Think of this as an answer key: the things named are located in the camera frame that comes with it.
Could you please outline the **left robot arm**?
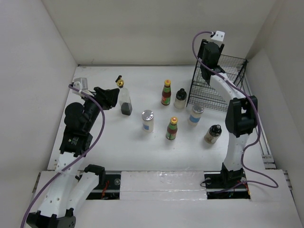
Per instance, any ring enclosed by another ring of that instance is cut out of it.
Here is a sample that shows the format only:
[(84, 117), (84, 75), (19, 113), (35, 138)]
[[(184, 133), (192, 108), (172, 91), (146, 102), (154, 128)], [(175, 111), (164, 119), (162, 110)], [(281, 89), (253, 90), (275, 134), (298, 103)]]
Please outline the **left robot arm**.
[(73, 228), (76, 214), (94, 188), (105, 185), (105, 168), (89, 164), (76, 177), (86, 155), (99, 141), (90, 131), (104, 111), (115, 107), (120, 90), (95, 87), (86, 91), (72, 85), (69, 88), (84, 100), (84, 104), (70, 103), (65, 108), (65, 130), (59, 148), (56, 174), (41, 188), (30, 203), (21, 223), (32, 228)]

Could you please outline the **black cap white spice jar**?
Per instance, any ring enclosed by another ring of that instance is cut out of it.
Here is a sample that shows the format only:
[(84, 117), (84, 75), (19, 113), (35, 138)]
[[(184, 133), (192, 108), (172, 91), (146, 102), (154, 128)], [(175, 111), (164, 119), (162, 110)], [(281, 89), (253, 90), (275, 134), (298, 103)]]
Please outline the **black cap white spice jar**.
[(187, 92), (185, 91), (184, 88), (181, 88), (176, 93), (174, 106), (177, 109), (183, 109), (185, 107), (185, 104), (186, 104), (186, 98), (187, 98)]

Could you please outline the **silver lid jar blue label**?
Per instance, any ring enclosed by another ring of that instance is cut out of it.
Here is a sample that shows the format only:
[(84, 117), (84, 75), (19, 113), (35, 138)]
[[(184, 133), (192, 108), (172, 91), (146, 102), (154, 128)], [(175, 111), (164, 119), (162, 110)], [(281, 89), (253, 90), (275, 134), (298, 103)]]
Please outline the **silver lid jar blue label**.
[(144, 110), (142, 112), (143, 130), (152, 133), (154, 130), (154, 113), (152, 110)]

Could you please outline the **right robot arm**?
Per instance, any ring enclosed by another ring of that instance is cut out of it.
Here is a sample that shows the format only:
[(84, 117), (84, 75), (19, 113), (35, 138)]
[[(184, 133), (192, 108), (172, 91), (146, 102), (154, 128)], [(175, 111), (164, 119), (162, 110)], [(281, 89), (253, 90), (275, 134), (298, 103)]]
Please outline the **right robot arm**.
[(249, 100), (234, 86), (226, 72), (219, 66), (219, 58), (224, 44), (202, 40), (198, 58), (202, 61), (200, 66), (202, 78), (210, 85), (228, 104), (225, 119), (226, 129), (229, 132), (227, 155), (222, 163), (219, 175), (212, 175), (211, 188), (227, 189), (241, 180), (244, 169), (241, 164), (243, 149), (249, 135), (257, 125), (257, 118)]

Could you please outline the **dark sauce glass cruet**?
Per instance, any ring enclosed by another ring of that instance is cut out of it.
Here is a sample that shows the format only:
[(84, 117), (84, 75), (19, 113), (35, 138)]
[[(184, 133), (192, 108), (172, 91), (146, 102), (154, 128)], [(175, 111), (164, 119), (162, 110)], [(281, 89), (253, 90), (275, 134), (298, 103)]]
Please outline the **dark sauce glass cruet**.
[(118, 96), (118, 102), (120, 105), (121, 113), (123, 115), (130, 116), (133, 108), (132, 108), (129, 90), (124, 86), (124, 81), (123, 81), (121, 75), (119, 75), (117, 77), (115, 82), (120, 89), (119, 96)]

